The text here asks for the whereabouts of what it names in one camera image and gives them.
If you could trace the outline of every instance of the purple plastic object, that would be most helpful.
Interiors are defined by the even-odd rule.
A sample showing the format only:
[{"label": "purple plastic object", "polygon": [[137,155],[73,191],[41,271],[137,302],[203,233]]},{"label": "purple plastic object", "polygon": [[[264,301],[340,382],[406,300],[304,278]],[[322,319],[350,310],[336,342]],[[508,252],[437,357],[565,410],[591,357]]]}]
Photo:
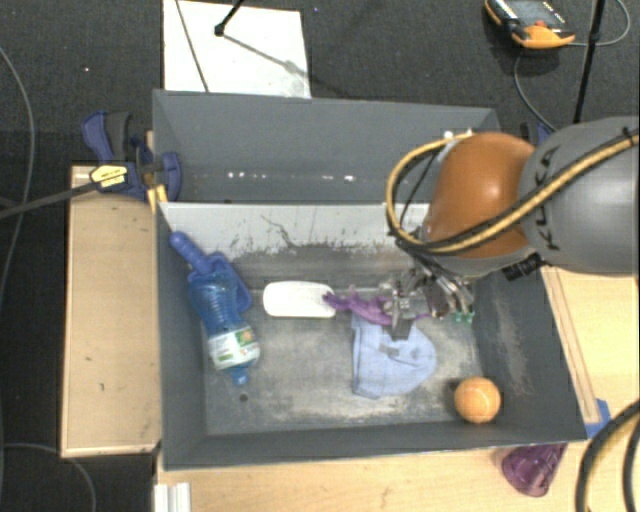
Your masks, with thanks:
[{"label": "purple plastic object", "polygon": [[327,293],[323,295],[322,299],[336,311],[351,310],[372,324],[391,325],[391,317],[382,309],[384,303],[388,300],[386,297],[376,296],[366,301],[361,299],[358,293],[350,288],[349,295],[338,297],[333,293]]},{"label": "purple plastic object", "polygon": [[545,444],[516,448],[502,461],[502,472],[518,491],[539,498],[549,491],[566,444]]}]

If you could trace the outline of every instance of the wooden board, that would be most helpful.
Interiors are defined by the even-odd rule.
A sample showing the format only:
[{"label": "wooden board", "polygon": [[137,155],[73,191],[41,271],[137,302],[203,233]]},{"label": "wooden board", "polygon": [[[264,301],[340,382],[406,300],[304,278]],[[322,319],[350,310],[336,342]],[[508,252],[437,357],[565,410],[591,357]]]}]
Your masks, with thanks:
[{"label": "wooden board", "polygon": [[[73,186],[90,167],[73,169]],[[97,192],[71,202],[63,457],[148,452],[160,439],[148,205]]]}]

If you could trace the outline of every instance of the blue clamp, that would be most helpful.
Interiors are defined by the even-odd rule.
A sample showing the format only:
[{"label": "blue clamp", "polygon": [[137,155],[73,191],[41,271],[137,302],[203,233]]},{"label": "blue clamp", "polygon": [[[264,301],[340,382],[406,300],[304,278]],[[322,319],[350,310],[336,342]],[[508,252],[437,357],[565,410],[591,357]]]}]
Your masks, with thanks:
[{"label": "blue clamp", "polygon": [[[154,161],[153,153],[141,138],[129,138],[130,118],[128,112],[99,110],[82,121],[84,143],[96,154],[100,165],[116,164],[112,168],[99,167],[91,174],[96,189],[146,201],[147,190],[152,186],[148,183],[163,184],[168,199],[175,201],[182,184],[178,155],[163,153],[160,161]],[[152,180],[145,179],[151,174]]]}]

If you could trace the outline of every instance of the black floor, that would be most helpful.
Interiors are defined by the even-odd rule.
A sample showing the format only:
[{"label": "black floor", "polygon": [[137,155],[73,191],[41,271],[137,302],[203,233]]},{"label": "black floor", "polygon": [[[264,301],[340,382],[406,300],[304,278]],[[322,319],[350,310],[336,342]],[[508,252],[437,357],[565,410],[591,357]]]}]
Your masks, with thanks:
[{"label": "black floor", "polygon": [[[627,38],[595,53],[584,120],[638,114],[640,4],[627,0]],[[534,121],[513,86],[517,50],[498,37],[482,0],[266,0],[248,5],[303,12],[317,97],[385,99],[495,108],[503,129]],[[585,41],[589,2],[556,2]],[[133,131],[151,128],[151,89],[162,85],[160,0],[2,0],[0,47],[30,96],[37,131],[30,197],[64,190],[73,161],[91,158],[79,132],[95,110],[128,110]],[[602,40],[618,36],[624,16],[605,8]],[[573,118],[584,50],[567,48],[524,59],[522,85],[559,127]],[[0,62],[0,197],[19,201],[29,146],[19,90]],[[15,219],[0,221],[0,265]],[[0,317],[0,393],[7,443],[58,443],[65,300],[66,206],[24,217]],[[100,511],[150,507],[148,456],[83,461]],[[1,510],[85,511],[82,477],[56,457],[7,449]]]}]

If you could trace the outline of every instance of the blue cloth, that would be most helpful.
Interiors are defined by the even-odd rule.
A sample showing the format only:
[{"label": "blue cloth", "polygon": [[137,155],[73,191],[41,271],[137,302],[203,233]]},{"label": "blue cloth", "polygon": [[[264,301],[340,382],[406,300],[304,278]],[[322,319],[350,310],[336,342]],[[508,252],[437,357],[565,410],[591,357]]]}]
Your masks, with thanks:
[{"label": "blue cloth", "polygon": [[353,315],[353,392],[366,398],[403,395],[436,369],[433,343],[411,326],[406,340],[393,341],[380,325]]}]

